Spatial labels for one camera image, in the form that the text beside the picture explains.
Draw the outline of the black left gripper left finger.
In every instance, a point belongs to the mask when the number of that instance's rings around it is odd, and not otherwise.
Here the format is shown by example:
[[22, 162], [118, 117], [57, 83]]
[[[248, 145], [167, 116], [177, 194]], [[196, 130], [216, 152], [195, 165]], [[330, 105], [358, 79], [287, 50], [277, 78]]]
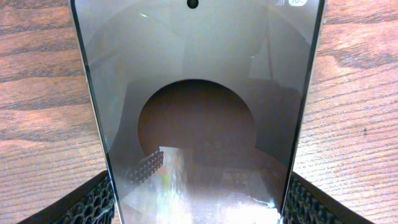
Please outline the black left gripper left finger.
[[114, 215], [113, 187], [108, 172], [104, 170], [19, 224], [111, 224]]

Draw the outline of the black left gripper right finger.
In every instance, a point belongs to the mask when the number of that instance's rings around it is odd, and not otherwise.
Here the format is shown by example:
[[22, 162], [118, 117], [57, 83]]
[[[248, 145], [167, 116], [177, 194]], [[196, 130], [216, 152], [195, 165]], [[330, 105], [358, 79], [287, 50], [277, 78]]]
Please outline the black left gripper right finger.
[[373, 224], [293, 172], [281, 216], [282, 224]]

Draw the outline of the Galaxy S25 Ultra smartphone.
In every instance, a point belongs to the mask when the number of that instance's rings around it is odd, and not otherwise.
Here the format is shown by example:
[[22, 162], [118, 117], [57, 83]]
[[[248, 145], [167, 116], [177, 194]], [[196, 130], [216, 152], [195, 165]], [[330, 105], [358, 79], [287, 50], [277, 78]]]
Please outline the Galaxy S25 Ultra smartphone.
[[325, 1], [70, 1], [123, 223], [281, 223]]

